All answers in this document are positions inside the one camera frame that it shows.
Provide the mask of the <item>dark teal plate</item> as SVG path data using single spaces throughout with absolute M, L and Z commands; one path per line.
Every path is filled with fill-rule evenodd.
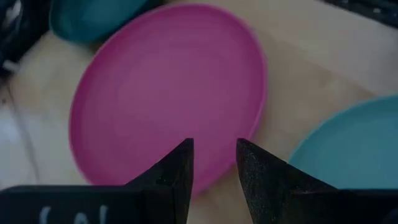
M 49 24 L 59 38 L 89 43 L 111 36 L 165 0 L 52 0 Z

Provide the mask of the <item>pink plate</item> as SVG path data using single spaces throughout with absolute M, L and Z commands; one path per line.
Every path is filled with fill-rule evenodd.
M 91 184 L 125 184 L 193 138 L 197 195 L 254 135 L 266 90 L 266 57 L 241 19 L 208 4 L 160 7 L 117 31 L 83 73 L 70 110 L 75 162 Z

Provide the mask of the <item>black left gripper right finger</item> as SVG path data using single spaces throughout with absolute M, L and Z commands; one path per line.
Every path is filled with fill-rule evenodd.
M 236 161 L 253 224 L 281 224 L 293 194 L 335 189 L 244 138 L 236 142 Z

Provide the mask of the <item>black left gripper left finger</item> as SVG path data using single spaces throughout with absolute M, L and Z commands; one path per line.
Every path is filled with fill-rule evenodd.
M 187 224 L 193 165 L 194 141 L 187 138 L 126 184 L 139 192 L 140 224 Z

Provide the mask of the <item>black metal table frame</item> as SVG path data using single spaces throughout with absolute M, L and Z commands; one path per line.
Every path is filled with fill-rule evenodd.
M 398 0 L 321 0 L 398 29 Z

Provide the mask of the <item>light blue plate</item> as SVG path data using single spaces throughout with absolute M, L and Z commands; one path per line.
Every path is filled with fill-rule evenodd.
M 398 189 L 398 95 L 328 118 L 296 147 L 289 164 L 337 189 Z

